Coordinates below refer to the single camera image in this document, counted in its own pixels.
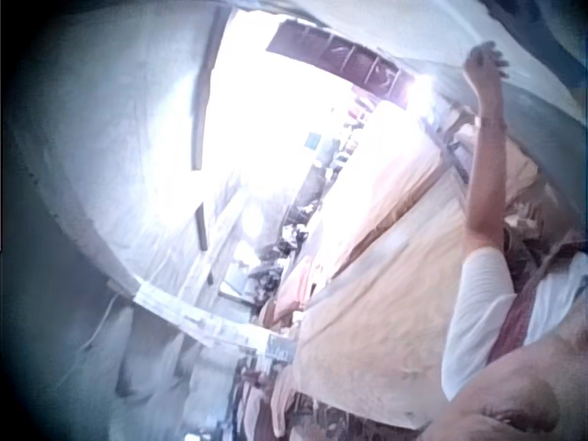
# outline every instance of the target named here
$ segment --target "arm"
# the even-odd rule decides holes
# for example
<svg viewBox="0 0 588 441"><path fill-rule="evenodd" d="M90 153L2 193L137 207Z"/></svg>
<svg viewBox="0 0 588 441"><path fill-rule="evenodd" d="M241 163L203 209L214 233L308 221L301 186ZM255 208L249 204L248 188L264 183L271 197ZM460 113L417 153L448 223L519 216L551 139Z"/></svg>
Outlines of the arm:
<svg viewBox="0 0 588 441"><path fill-rule="evenodd" d="M464 71L478 96L481 128L474 151L466 203L465 257L484 246L503 250L506 129L500 70L507 65L493 43L475 47Z"/></svg>

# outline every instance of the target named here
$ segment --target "bracelet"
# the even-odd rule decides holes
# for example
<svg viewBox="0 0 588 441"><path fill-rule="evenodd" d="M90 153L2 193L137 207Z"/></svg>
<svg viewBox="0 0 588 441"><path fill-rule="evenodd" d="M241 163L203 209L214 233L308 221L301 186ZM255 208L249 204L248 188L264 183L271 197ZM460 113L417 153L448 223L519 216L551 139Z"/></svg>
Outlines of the bracelet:
<svg viewBox="0 0 588 441"><path fill-rule="evenodd" d="M506 123L502 118L480 118L480 127L485 127L486 129L500 129L502 131L506 131Z"/></svg>

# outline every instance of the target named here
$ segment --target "white shirt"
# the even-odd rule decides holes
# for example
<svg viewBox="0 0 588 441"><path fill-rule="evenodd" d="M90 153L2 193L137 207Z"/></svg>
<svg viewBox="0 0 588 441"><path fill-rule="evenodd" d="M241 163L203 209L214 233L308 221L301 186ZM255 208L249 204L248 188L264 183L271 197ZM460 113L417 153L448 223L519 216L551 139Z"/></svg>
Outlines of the white shirt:
<svg viewBox="0 0 588 441"><path fill-rule="evenodd" d="M577 253L568 266L541 280L524 345L539 340L563 320L586 274L588 256ZM499 250L484 247L468 256L441 367L441 384L449 400L486 366L514 298L513 281Z"/></svg>

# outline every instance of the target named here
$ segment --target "cable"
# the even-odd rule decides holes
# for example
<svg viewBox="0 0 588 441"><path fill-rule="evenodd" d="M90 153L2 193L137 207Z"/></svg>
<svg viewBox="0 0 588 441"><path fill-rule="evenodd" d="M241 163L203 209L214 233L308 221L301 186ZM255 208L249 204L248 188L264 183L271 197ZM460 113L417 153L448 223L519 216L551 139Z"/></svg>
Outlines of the cable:
<svg viewBox="0 0 588 441"><path fill-rule="evenodd" d="M110 302L108 303L107 309L104 312L102 319L98 323L98 326L96 327L96 329L92 333L92 336L90 336L90 338L88 338L87 341L75 351L75 360L73 361L72 366L69 369L67 369L67 372L65 372L65 374L61 377L61 379L57 383L55 383L55 386L50 388L51 392L55 392L57 389L59 389L62 386L62 384L72 376L72 374L74 373L74 371L77 368L77 365L80 361L80 355L90 348L92 343L96 340L96 338L100 334L100 331L102 331L102 327L104 326L104 323L106 322L108 315L110 314L110 311L112 310L112 306L114 305L114 302L118 297L119 297L118 293L115 293L115 295L112 296L112 299L110 299Z"/></svg>

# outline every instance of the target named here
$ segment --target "person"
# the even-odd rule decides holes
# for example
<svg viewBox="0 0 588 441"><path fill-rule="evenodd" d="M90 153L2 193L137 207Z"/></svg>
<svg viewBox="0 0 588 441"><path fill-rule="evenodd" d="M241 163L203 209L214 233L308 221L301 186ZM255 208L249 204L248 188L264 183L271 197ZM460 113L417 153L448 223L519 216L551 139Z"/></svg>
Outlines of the person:
<svg viewBox="0 0 588 441"><path fill-rule="evenodd" d="M571 253L565 265L546 262L518 294L503 255L506 66L492 42L475 47L464 64L481 124L461 282L442 362L450 403L419 436L424 441L588 439L585 249ZM513 313L522 298L534 301L526 322ZM520 345L501 352L514 338L506 324L516 320L525 327Z"/></svg>

